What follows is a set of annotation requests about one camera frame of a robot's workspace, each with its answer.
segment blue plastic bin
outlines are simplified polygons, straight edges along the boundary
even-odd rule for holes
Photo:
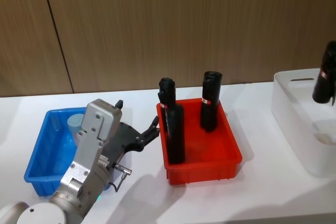
[[[85,110],[72,108],[46,113],[24,176],[39,196],[52,195],[71,164],[77,147],[67,120],[74,114],[84,114]]]

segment red plastic bin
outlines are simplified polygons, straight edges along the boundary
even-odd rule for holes
[[[166,137],[163,130],[160,104],[156,106],[160,118],[160,136],[163,162],[167,179],[171,185],[187,184],[207,180],[234,178],[237,165],[243,157],[226,119],[221,102],[218,105],[217,128],[207,133],[200,126],[202,99],[176,101],[184,108],[185,162],[170,164]]]

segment white plastic bin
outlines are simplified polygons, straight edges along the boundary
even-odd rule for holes
[[[336,177],[336,108],[331,101],[318,104],[312,98],[319,71],[276,73],[271,109],[304,168]]]

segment wood panel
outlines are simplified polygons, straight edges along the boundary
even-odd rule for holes
[[[336,0],[50,0],[75,92],[271,81],[318,67]]]
[[[69,92],[47,0],[0,0],[0,96]]]

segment white table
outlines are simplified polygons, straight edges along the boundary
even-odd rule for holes
[[[30,205],[46,200],[36,195],[23,176],[48,110],[86,106],[97,98],[110,103],[122,99],[122,121],[142,132],[156,115],[157,92],[0,98],[0,208],[18,200]],[[273,224],[335,220],[336,180],[317,178],[303,169],[271,113],[271,93],[270,82],[222,86],[220,100],[243,155],[234,179],[170,186],[157,138],[143,152],[127,154],[132,175],[118,193],[104,192],[83,223]],[[201,95],[200,87],[176,90],[177,99]],[[279,218],[288,216],[301,217]],[[264,222],[244,221],[273,217],[276,219]]]

